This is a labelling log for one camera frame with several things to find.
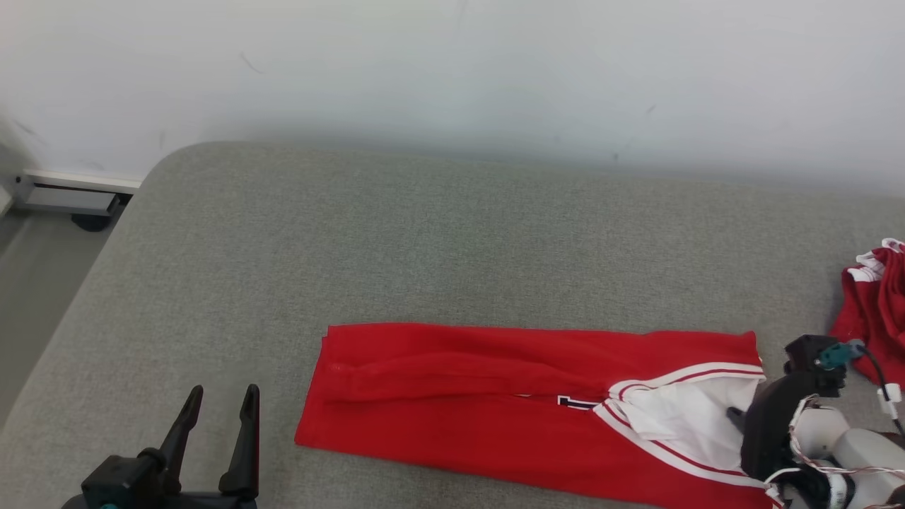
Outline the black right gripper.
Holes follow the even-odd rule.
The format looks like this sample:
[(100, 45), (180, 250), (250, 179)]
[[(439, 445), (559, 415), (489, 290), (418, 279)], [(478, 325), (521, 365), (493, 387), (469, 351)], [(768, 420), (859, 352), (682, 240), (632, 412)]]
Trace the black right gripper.
[(777, 471), (796, 465), (790, 423), (799, 403), (818, 393), (817, 375), (790, 373), (760, 390), (747, 411), (727, 409), (727, 419), (743, 433), (741, 468), (747, 476), (766, 482)]

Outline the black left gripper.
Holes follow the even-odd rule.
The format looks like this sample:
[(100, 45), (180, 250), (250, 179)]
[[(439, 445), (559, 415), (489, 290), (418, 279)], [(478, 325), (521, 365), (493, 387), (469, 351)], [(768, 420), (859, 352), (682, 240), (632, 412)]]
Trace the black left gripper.
[[(197, 424), (204, 389), (194, 386), (159, 448), (165, 464), (164, 488), (181, 488), (179, 480), (185, 447)], [(230, 466), (219, 480), (220, 492), (180, 492), (126, 488), (84, 488), (72, 496), (64, 508), (256, 508), (259, 496), (259, 439), (261, 439), (261, 390), (249, 384), (240, 405), (240, 430), (230, 458)]]

